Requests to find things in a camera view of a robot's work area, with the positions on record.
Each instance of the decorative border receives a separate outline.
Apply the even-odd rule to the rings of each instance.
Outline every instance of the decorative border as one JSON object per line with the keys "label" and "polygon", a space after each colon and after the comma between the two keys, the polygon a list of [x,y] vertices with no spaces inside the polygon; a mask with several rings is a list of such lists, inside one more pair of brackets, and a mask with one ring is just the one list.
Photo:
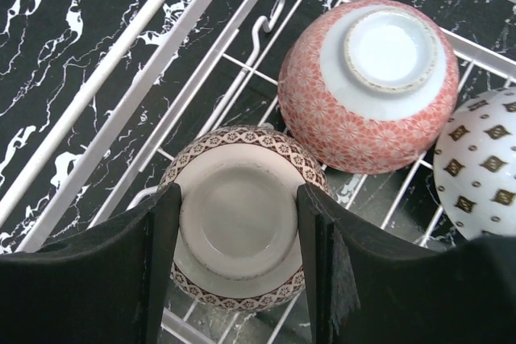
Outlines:
{"label": "decorative border", "polygon": [[[330,194],[323,170],[318,161],[305,148],[287,135],[261,126],[226,126],[194,140],[177,155],[167,168],[161,178],[160,188],[174,182],[186,165],[196,157],[210,149],[228,144],[250,144],[267,148],[289,161],[301,173],[305,182]],[[172,275],[174,282],[183,292],[204,304],[227,310],[256,312],[270,309],[291,300],[305,287],[305,275],[302,267],[279,288],[261,296],[239,299],[217,296],[199,288],[181,272],[175,263],[172,265]]]}

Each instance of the black marble surface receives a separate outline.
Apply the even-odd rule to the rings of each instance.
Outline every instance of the black marble surface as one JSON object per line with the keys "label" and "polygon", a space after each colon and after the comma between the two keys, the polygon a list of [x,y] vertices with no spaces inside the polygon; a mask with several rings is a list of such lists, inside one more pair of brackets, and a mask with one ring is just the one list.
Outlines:
{"label": "black marble surface", "polygon": [[[0,0],[0,196],[10,187],[75,93],[145,1]],[[270,14],[275,1],[258,2],[243,23],[228,54],[243,62],[248,58],[252,50],[250,28],[257,16]],[[281,18],[295,1],[287,0]],[[505,0],[398,1],[417,7],[441,26],[502,55],[516,48],[516,7]],[[136,73],[189,2],[191,0],[167,0],[145,28],[0,229],[0,254],[11,253],[21,242],[109,117]],[[169,69],[154,84],[73,206],[52,232],[52,239],[63,238],[88,226],[146,136],[152,132],[240,2],[242,0],[215,0],[200,18]],[[259,70],[276,79],[290,44],[310,22],[334,4],[335,0],[303,1]],[[265,43],[269,39],[265,35],[262,38]],[[238,71],[237,65],[221,60],[163,143],[165,151],[175,155],[194,139]],[[466,81],[460,101],[486,89],[500,88],[504,83],[505,80],[500,77],[475,68]],[[274,97],[275,87],[272,84],[253,77],[227,115],[225,123],[257,123]],[[278,129],[284,128],[277,110],[273,111],[268,122]],[[431,153],[426,160],[431,162]],[[157,184],[168,163],[164,156],[156,153],[128,190],[117,211],[123,210],[138,191]],[[404,168],[381,176],[369,176],[351,209],[380,225],[408,171],[408,168]],[[342,204],[347,203],[359,178],[332,170],[327,174],[335,198]],[[387,230],[418,242],[438,205],[432,172],[421,167],[394,210]],[[461,241],[462,238],[443,217],[428,246],[444,249]],[[191,300],[173,285],[169,293],[170,309],[183,316]],[[224,342],[267,342],[285,308],[282,306],[257,315],[241,313]],[[213,311],[198,305],[189,322],[217,342],[233,317],[233,313]],[[162,342],[177,342],[175,340],[163,332]],[[310,342],[304,295],[289,314],[276,342]]]}

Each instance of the red floral bowl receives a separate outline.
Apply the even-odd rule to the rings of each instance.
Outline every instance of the red floral bowl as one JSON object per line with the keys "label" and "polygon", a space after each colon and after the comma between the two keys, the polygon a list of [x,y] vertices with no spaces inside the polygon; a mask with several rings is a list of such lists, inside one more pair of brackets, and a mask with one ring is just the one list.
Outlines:
{"label": "red floral bowl", "polygon": [[281,66],[278,98],[294,138],[331,168],[390,172],[436,140],[459,70],[439,26],[411,6],[350,2],[301,34]]}

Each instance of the white dish rack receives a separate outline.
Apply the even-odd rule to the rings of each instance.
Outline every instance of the white dish rack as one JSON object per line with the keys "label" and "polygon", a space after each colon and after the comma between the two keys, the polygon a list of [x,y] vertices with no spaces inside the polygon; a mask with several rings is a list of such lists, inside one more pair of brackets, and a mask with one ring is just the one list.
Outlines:
{"label": "white dish rack", "polygon": [[[31,187],[33,180],[49,160],[53,151],[69,132],[82,111],[88,106],[92,97],[102,87],[103,82],[113,71],[114,67],[125,55],[129,47],[134,43],[138,34],[145,28],[152,16],[162,7],[164,1],[165,0],[148,0],[145,3],[141,11],[133,18],[130,25],[122,33],[111,50],[106,54],[101,64],[95,69],[90,79],[82,86],[68,109],[63,113],[46,139],[42,142],[25,168],[21,171],[15,182],[10,186],[6,195],[0,200],[0,226],[10,216],[13,208],[19,203],[23,194]],[[339,3],[352,2],[356,0],[336,1]],[[199,20],[199,17],[211,2],[212,0],[193,0],[189,4],[184,13],[178,19],[177,23],[174,25],[173,29],[168,33],[166,39],[156,49],[151,59],[139,72],[139,75],[135,78],[135,81],[127,90],[123,98],[119,101],[106,124],[98,132],[85,154],[80,158],[68,179],[61,185],[56,195],[48,203],[44,212],[40,215],[30,232],[27,233],[26,237],[19,245],[17,251],[36,251],[45,242],[53,228],[62,218],[66,209],[73,202],[77,193],[81,190],[81,187],[101,162],[102,156],[107,152],[111,144],[119,135],[119,132],[124,128],[129,118],[142,102],[155,80],[171,64],[173,55],[176,53],[190,30],[194,27],[194,24]],[[238,96],[243,92],[252,77],[260,77],[273,85],[277,85],[276,80],[269,75],[258,71],[258,68],[303,0],[296,0],[293,6],[289,9],[286,9],[285,7],[285,0],[278,0],[274,9],[271,11],[270,17],[260,16],[256,20],[252,31],[250,31],[252,34],[253,50],[244,63],[233,56],[228,55],[226,50],[238,34],[248,33],[247,31],[240,31],[239,28],[257,2],[258,0],[244,0],[239,6],[238,10],[234,13],[231,20],[220,33],[213,46],[204,56],[200,65],[183,86],[181,92],[169,107],[169,110],[156,124],[154,131],[147,138],[147,141],[139,150],[138,155],[132,160],[131,165],[127,168],[120,181],[111,191],[109,197],[103,203],[93,221],[89,224],[89,227],[93,227],[98,223],[105,221],[112,214],[116,205],[120,202],[125,192],[131,186],[133,180],[145,169],[151,158],[156,153],[160,153],[161,155],[173,160],[173,156],[164,151],[160,145],[167,138],[170,131],[176,126],[186,108],[202,87],[206,78],[222,58],[239,66],[240,71],[223,98],[218,101],[217,106],[198,135],[203,135],[207,131],[213,130],[217,126],[221,125],[230,108],[235,104]],[[263,45],[261,44],[259,37],[259,32],[262,29],[270,33],[271,36],[271,39],[268,40],[265,47],[262,47]],[[463,65],[465,64],[465,72],[460,80],[460,87],[464,85],[474,67],[483,68],[492,74],[504,78],[506,80],[506,87],[514,81],[516,78],[516,62],[492,52],[487,48],[483,48],[469,40],[463,39],[450,31],[444,32],[453,44],[457,57],[460,58]],[[276,106],[277,98],[272,101],[264,116],[259,122],[257,122],[257,124],[266,123],[268,116],[273,112]],[[401,189],[385,214],[383,222],[381,223],[382,228],[385,228],[389,224],[389,221],[394,214],[394,210],[399,205],[400,200],[418,169],[432,169],[431,164],[426,162],[423,157],[424,155],[421,155],[418,161],[410,168]],[[352,194],[347,198],[347,202],[344,204],[346,208],[349,208],[352,205],[352,202],[367,178],[367,176],[356,176],[356,178],[353,179],[355,183],[352,187]],[[134,197],[130,207],[138,204],[146,196],[154,193],[155,191],[156,187],[140,191]],[[426,246],[432,231],[438,224],[442,215],[443,209],[442,207],[439,207],[425,230],[424,235],[418,240],[418,243],[421,246]],[[294,300],[287,305],[267,343],[274,342],[278,332],[285,323],[286,318],[297,300],[298,297],[294,298]],[[193,302],[188,312],[183,317],[179,317],[173,311],[165,309],[162,326],[183,342],[213,343],[214,341],[211,338],[206,337],[188,323],[189,316],[197,305],[197,302]],[[235,313],[222,336],[218,338],[218,342],[225,342],[225,339],[237,321],[238,316],[239,314]]]}

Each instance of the ceramic bowl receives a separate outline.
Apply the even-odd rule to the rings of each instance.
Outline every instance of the ceramic bowl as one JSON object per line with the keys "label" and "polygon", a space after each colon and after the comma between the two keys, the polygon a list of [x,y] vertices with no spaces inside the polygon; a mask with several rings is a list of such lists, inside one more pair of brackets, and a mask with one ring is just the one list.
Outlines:
{"label": "ceramic bowl", "polygon": [[287,127],[318,160],[345,172],[415,161],[455,107],[459,72],[440,28],[411,6],[351,2],[311,23],[281,66]]}
{"label": "ceramic bowl", "polygon": [[464,103],[435,145],[443,208],[466,238],[516,235],[516,88]]}
{"label": "ceramic bowl", "polygon": [[329,193],[317,160],[297,141],[256,126],[229,126],[193,141],[160,182],[181,187],[172,275],[202,303],[257,311],[304,288],[296,194]]}

